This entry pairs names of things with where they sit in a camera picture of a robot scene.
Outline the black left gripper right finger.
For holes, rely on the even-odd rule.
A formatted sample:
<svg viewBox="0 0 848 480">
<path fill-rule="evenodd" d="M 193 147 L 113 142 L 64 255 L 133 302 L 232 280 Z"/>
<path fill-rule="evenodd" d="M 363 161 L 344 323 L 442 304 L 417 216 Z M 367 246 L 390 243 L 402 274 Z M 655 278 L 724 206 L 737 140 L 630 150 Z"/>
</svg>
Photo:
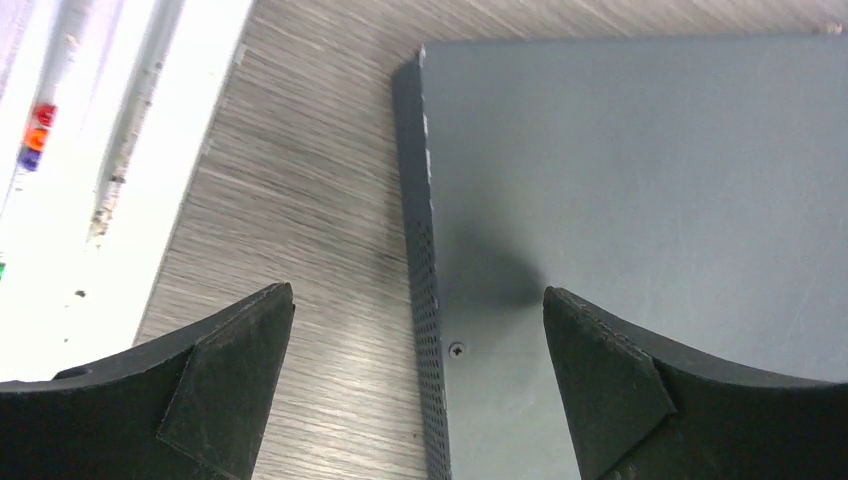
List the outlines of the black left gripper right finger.
<svg viewBox="0 0 848 480">
<path fill-rule="evenodd" d="M 585 479 L 843 479 L 847 387 L 731 362 L 546 289 L 543 323 Z"/>
</svg>

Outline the dark network switch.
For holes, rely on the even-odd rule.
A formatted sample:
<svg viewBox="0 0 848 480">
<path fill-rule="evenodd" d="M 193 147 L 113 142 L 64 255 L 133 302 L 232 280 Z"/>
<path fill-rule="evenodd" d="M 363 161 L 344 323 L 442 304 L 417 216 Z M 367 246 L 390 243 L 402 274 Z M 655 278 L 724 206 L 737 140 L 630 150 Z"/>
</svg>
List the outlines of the dark network switch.
<svg viewBox="0 0 848 480">
<path fill-rule="evenodd" d="M 847 387 L 845 36 L 431 43 L 392 100 L 430 478 L 585 479 L 550 287 Z"/>
</svg>

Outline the coloured markers on frame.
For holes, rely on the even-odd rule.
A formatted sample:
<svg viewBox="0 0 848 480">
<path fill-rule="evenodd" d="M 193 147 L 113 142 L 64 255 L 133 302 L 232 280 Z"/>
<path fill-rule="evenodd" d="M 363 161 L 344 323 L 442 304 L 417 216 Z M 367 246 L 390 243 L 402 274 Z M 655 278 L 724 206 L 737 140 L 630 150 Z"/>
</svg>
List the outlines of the coloured markers on frame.
<svg viewBox="0 0 848 480">
<path fill-rule="evenodd" d="M 36 104 L 27 123 L 17 164 L 26 171 L 36 171 L 56 114 L 50 103 Z"/>
</svg>

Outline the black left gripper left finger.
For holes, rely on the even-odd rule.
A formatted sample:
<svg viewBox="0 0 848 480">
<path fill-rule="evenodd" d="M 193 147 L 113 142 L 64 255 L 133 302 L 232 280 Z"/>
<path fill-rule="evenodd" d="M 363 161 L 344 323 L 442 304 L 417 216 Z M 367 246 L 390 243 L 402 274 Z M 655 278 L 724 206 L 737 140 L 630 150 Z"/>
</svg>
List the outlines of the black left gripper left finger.
<svg viewBox="0 0 848 480">
<path fill-rule="evenodd" d="M 5 479 L 248 479 L 295 306 L 275 283 L 51 380 L 1 386 Z"/>
</svg>

